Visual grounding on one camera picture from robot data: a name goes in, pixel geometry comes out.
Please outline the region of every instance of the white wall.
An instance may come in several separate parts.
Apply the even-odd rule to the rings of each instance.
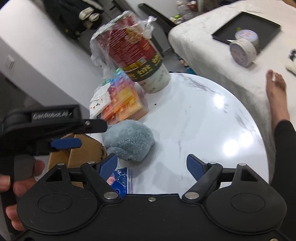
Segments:
[[[147,3],[167,18],[178,14],[175,0],[126,0],[131,7],[138,8],[139,3]]]
[[[89,108],[102,70],[79,46],[64,37],[30,0],[10,0],[0,10],[0,71],[42,105]],[[10,54],[12,70],[5,67]]]

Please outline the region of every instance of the human hand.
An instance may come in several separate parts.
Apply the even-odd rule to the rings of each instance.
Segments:
[[[34,166],[34,172],[31,178],[24,180],[24,181],[17,181],[13,183],[13,192],[17,197],[21,197],[25,194],[26,191],[28,191],[35,183],[35,176],[39,176],[42,174],[43,170],[45,168],[45,164],[43,161],[37,160],[35,162]],[[6,175],[0,175],[0,192],[6,192],[10,188],[10,176]],[[20,222],[20,219],[17,215],[17,205],[11,205],[6,207],[6,214],[8,218],[11,220],[12,226],[18,230],[22,231],[24,230],[24,227],[22,226],[22,223]]]

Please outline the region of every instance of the round white table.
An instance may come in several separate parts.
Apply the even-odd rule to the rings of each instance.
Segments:
[[[260,132],[229,91],[200,76],[173,73],[163,90],[145,98],[149,112],[139,121],[152,130],[155,144],[143,163],[118,165],[132,169],[133,193],[183,195],[196,182],[186,168],[189,154],[223,167],[246,163],[268,182]],[[100,134],[91,137],[102,141]]]

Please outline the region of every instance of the cardboard box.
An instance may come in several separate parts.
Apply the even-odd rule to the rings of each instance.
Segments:
[[[100,162],[107,156],[104,146],[97,140],[85,134],[68,134],[63,138],[79,138],[82,142],[80,148],[52,152],[49,156],[47,170],[58,163],[65,163],[68,168],[80,167],[88,161]],[[73,183],[82,187],[82,183]]]

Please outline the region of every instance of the gray plush toy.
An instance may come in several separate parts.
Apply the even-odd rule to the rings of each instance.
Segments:
[[[126,161],[143,161],[155,143],[152,131],[134,120],[124,120],[109,126],[102,137],[107,153],[115,153]]]

